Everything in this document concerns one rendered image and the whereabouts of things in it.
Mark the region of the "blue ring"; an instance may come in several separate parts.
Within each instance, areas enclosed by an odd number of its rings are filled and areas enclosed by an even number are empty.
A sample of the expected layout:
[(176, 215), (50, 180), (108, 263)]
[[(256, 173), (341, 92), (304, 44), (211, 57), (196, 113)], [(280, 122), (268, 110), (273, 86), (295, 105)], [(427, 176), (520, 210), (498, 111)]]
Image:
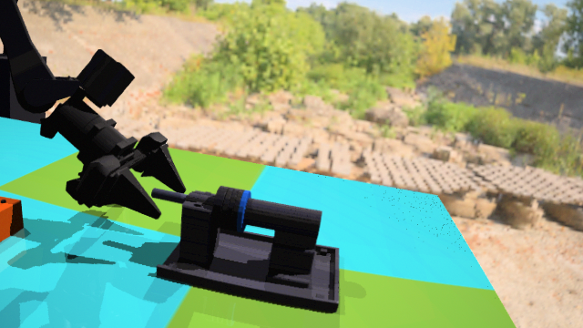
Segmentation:
[(245, 208), (248, 199), (251, 198), (251, 192), (248, 190), (244, 190), (240, 199), (240, 207), (238, 212), (237, 218), (237, 232), (244, 232), (246, 229), (246, 224), (244, 224), (244, 217), (245, 217)]

